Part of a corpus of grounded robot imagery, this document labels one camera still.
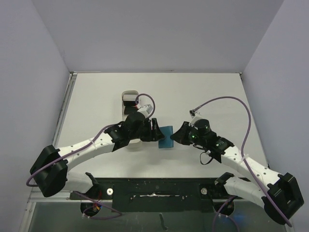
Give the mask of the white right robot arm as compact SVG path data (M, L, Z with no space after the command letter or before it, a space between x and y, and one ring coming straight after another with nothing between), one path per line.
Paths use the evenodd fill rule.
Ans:
M262 207L276 223L289 224L290 218L304 204L298 182L290 173L280 174L247 155L232 142L211 130L209 121L200 118L184 122L171 139L182 145L201 148L212 159L241 174L246 181L225 173L215 181L219 197L235 195Z

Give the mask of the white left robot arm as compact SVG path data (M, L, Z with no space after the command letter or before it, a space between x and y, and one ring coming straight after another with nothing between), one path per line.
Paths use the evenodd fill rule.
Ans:
M165 138L156 118L146 118L135 112L125 121L108 125L88 140L67 147L46 146L30 169L30 179L44 197L51 197L62 190L77 191L92 199L98 194L97 181L89 172L73 173L72 169L98 155L112 153L139 139L157 142Z

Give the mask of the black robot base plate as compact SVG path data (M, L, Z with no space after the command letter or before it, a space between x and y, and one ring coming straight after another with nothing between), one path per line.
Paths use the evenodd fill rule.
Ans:
M84 217L118 218L125 213L218 210L229 194L215 178L98 178L86 193L73 191Z

